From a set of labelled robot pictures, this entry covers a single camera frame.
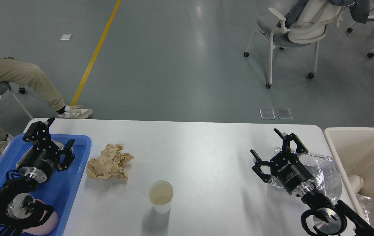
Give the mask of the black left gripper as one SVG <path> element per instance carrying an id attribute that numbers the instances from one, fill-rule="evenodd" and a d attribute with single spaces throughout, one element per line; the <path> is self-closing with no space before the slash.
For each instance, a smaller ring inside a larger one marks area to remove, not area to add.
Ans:
<path id="1" fill-rule="evenodd" d="M 63 149 L 57 151 L 57 154 L 54 151 L 50 155 L 46 151 L 46 149 L 56 149 L 49 133 L 49 127 L 54 121 L 55 118 L 52 117 L 44 122 L 32 123 L 23 135 L 22 140 L 31 143 L 32 147 L 17 163 L 17 170 L 21 176 L 34 178 L 37 182 L 46 182 L 55 170 L 67 170 L 75 159 L 72 152 L 75 139 L 68 140 Z M 60 163 L 60 156 L 63 154 L 64 159 Z"/>

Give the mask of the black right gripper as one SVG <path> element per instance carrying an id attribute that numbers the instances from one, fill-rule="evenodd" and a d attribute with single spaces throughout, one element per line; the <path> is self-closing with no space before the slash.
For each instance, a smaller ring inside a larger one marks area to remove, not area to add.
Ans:
<path id="1" fill-rule="evenodd" d="M 294 133 L 283 134 L 277 128 L 274 128 L 274 131 L 282 139 L 281 152 L 275 154 L 270 161 L 265 161 L 254 149 L 251 149 L 251 154 L 255 159 L 252 170 L 263 182 L 270 184 L 274 176 L 290 195 L 302 197 L 306 190 L 311 191 L 315 188 L 314 176 L 300 162 L 297 155 L 307 154 L 308 149 Z M 297 154 L 291 152 L 291 141 L 296 144 Z M 262 166 L 270 167 L 271 174 L 264 173 Z"/>

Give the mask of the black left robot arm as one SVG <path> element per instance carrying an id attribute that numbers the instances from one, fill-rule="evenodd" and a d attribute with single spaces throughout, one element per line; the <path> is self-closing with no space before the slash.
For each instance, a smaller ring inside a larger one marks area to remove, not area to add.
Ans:
<path id="1" fill-rule="evenodd" d="M 0 188 L 0 236 L 19 236 L 23 230 L 45 224 L 54 213 L 53 206 L 34 200 L 30 194 L 52 173 L 65 171 L 75 159 L 70 139 L 59 147 L 51 138 L 49 127 L 55 118 L 32 123 L 23 141 L 32 147 L 19 162 L 17 178 L 8 178 Z"/>

